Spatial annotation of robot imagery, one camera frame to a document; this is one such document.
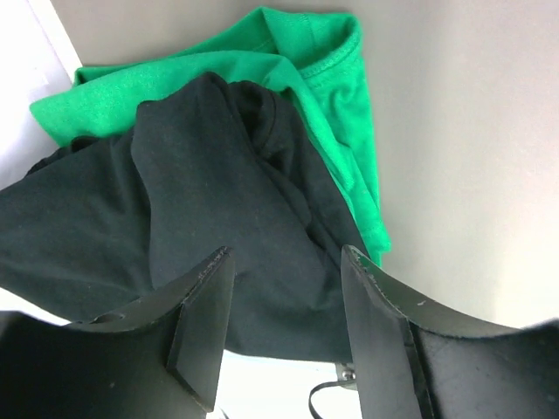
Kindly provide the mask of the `black t-shirt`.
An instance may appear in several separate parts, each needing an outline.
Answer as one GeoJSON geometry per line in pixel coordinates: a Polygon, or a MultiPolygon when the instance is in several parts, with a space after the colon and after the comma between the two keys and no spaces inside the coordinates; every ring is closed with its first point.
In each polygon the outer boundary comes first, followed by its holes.
{"type": "Polygon", "coordinates": [[[133,116],[126,133],[76,138],[2,191],[1,286],[86,321],[228,246],[227,349],[350,361],[341,255],[362,237],[294,106],[206,73],[133,116]]]}

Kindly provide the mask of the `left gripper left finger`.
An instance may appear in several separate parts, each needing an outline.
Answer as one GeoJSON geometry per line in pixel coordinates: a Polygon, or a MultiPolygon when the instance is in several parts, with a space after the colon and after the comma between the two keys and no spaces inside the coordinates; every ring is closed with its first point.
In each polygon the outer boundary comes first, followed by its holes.
{"type": "Polygon", "coordinates": [[[215,408],[235,261],[222,247],[180,278],[87,323],[1,314],[4,418],[204,418],[215,408]]]}

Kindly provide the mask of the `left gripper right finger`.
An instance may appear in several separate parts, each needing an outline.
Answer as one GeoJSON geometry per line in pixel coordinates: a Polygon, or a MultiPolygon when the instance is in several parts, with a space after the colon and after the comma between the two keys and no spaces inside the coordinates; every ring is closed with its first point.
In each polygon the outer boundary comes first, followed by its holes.
{"type": "Polygon", "coordinates": [[[515,329],[460,313],[342,249],[365,418],[555,418],[558,323],[515,329]]]}

